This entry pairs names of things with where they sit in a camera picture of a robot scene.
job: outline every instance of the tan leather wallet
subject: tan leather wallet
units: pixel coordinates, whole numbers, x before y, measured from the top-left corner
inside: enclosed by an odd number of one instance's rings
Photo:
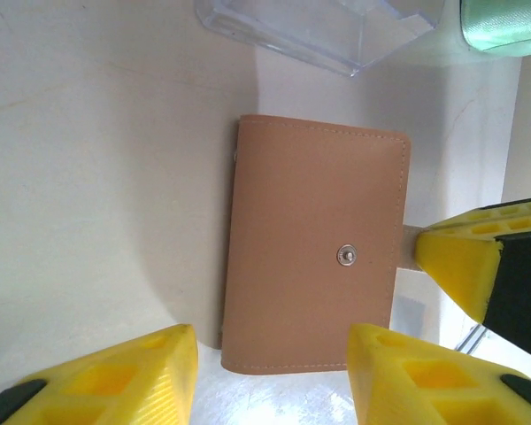
[[[389,326],[409,157],[398,133],[241,118],[224,368],[345,369],[350,324]]]

